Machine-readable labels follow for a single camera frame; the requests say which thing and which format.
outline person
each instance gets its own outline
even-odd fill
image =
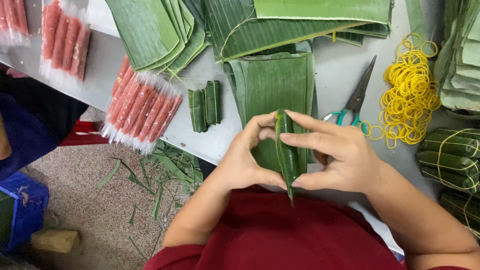
[[[381,161],[357,127],[287,114],[311,133],[281,134],[284,143],[335,159],[292,186],[366,194],[405,251],[408,269],[480,269],[472,234]],[[259,167],[250,153],[259,141],[275,139],[274,124],[275,113],[252,118],[178,212],[144,269],[405,269],[359,212],[302,197],[292,208],[285,194],[247,188],[286,189],[282,176]]]
[[[88,105],[0,65],[0,181],[53,151]]]

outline blue clothing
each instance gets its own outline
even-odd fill
[[[0,114],[12,147],[12,154],[0,160],[0,181],[60,144],[54,132],[11,95],[0,93]]]

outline banana leaf wrapped roll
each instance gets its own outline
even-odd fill
[[[480,158],[479,141],[472,138],[464,138],[455,135],[431,132],[427,134],[423,142],[420,144],[420,151],[440,151],[442,146],[442,153],[452,154],[467,158]]]
[[[430,178],[456,190],[466,192],[468,194],[474,194],[480,191],[480,173],[477,173],[473,176],[468,176],[446,170],[440,170],[441,175],[439,175],[437,168],[427,166],[421,166],[420,171],[424,177]]]
[[[448,189],[440,194],[438,203],[462,224],[476,231],[475,235],[480,238],[480,198],[470,197],[469,194]]]
[[[201,90],[188,90],[188,107],[192,118],[193,131],[202,133],[208,131],[205,118],[205,94]]]
[[[452,129],[452,128],[446,128],[446,127],[440,127],[440,128],[437,128],[434,132],[436,133],[441,133],[441,134],[447,134],[447,135],[453,135],[459,131],[461,131],[463,129]],[[467,130],[463,130],[462,132],[458,133],[457,134],[458,136],[460,137],[464,137],[464,138],[471,138],[471,139],[476,139],[476,140],[480,140],[480,129],[467,129]]]
[[[208,81],[205,87],[206,117],[209,124],[220,124],[220,82]]]
[[[417,160],[419,161],[420,165],[437,168],[438,163],[440,169],[442,170],[468,176],[473,176],[479,172],[477,159],[441,153],[439,160],[438,155],[438,152],[423,151],[417,153]]]
[[[292,187],[292,183],[301,175],[300,160],[297,148],[287,145],[280,140],[281,133],[294,133],[293,121],[290,116],[285,113],[284,109],[279,109],[276,112],[275,118],[276,153],[278,156],[278,163],[280,164],[283,179],[287,186],[288,197],[293,206],[295,189]]]

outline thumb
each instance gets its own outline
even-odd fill
[[[292,183],[292,187],[301,187],[307,190],[336,189],[337,182],[338,176],[331,171],[304,173]]]
[[[258,184],[276,185],[285,190],[287,189],[282,175],[277,172],[260,167],[257,169],[257,177]]]

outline scissors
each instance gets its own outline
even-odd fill
[[[347,114],[349,110],[351,110],[355,114],[355,118],[353,120],[352,125],[356,126],[358,123],[361,123],[360,120],[360,110],[363,105],[363,101],[365,100],[365,93],[367,92],[368,82],[370,81],[370,77],[372,75],[373,66],[375,65],[375,61],[377,60],[377,56],[373,58],[372,62],[368,66],[367,71],[363,75],[362,79],[360,80],[359,85],[353,95],[350,97],[346,107],[342,111],[332,112],[329,115],[325,116],[323,119],[324,122],[328,121],[332,116],[338,115],[338,121],[336,122],[337,125],[342,125],[343,118]],[[361,123],[361,129],[364,134],[368,134],[367,125],[365,123]]]

